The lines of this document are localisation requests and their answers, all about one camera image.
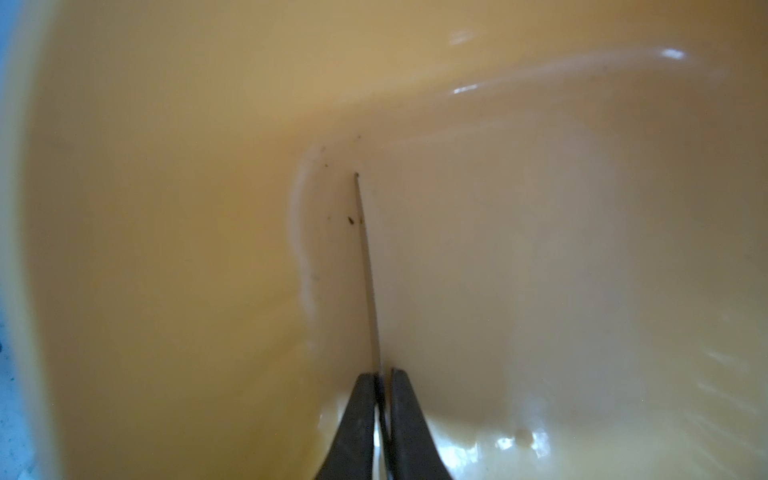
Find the silver knife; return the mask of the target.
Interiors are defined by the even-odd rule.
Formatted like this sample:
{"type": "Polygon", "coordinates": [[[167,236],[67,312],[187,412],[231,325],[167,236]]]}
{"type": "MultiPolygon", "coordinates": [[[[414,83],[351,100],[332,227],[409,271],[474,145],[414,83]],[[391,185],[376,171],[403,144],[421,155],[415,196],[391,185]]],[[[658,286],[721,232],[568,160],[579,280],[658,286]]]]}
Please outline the silver knife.
{"type": "Polygon", "coordinates": [[[388,459],[387,459],[387,452],[386,452],[388,431],[387,431],[386,408],[384,404],[385,402],[384,386],[383,386],[383,378],[382,378],[383,363],[381,358],[379,328],[378,328],[378,319],[377,319],[377,312],[376,312],[376,300],[375,300],[373,275],[372,275],[372,264],[371,264],[370,247],[369,247],[369,241],[368,241],[368,230],[367,230],[365,214],[364,214],[360,174],[358,172],[355,172],[353,179],[354,179],[355,200],[356,200],[357,216],[358,216],[358,226],[359,226],[360,241],[361,241],[362,265],[363,265],[363,275],[364,275],[365,294],[366,294],[366,307],[367,307],[367,315],[368,315],[368,321],[369,321],[370,344],[371,344],[371,354],[372,354],[372,370],[374,373],[374,386],[375,386],[375,395],[376,395],[376,418],[377,418],[378,433],[375,435],[375,438],[379,440],[378,460],[377,460],[379,473],[376,475],[376,478],[388,479],[389,467],[388,467],[388,459]]]}

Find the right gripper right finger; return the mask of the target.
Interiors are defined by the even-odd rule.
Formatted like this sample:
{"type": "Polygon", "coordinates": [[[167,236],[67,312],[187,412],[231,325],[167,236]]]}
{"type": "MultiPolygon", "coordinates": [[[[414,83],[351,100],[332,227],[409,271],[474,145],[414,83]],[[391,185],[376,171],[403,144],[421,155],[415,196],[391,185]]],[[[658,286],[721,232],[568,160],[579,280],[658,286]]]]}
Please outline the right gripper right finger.
{"type": "Polygon", "coordinates": [[[388,460],[393,479],[451,480],[408,374],[393,368],[390,377],[388,460]]]}

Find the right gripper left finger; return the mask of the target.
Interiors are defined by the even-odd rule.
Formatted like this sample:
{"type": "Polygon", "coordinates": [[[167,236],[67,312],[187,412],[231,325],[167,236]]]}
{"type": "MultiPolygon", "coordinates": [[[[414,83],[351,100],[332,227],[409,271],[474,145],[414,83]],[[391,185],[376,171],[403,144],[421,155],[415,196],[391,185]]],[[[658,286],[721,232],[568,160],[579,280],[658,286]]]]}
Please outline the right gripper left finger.
{"type": "Polygon", "coordinates": [[[316,480],[372,479],[376,407],[376,375],[360,374],[316,480]]]}

